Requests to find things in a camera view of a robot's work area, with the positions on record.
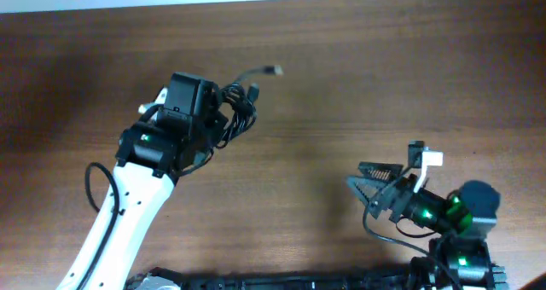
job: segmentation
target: brown tabletop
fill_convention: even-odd
[[[488,243],[520,287],[546,271],[545,34],[546,0],[0,14],[0,288],[58,285],[96,216],[84,168],[113,167],[119,134],[173,72],[226,84],[262,64],[286,75],[257,79],[257,124],[180,180],[132,274],[409,262],[365,234],[344,181],[361,160],[404,163],[422,139],[445,156],[428,189],[480,179],[502,193]],[[93,179],[101,202],[106,181]],[[386,215],[370,224],[397,235]]]

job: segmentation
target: green led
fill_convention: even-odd
[[[459,257],[459,265],[467,265],[467,259],[465,257]]]
[[[428,210],[423,211],[423,217],[424,218],[433,218],[433,215]]]

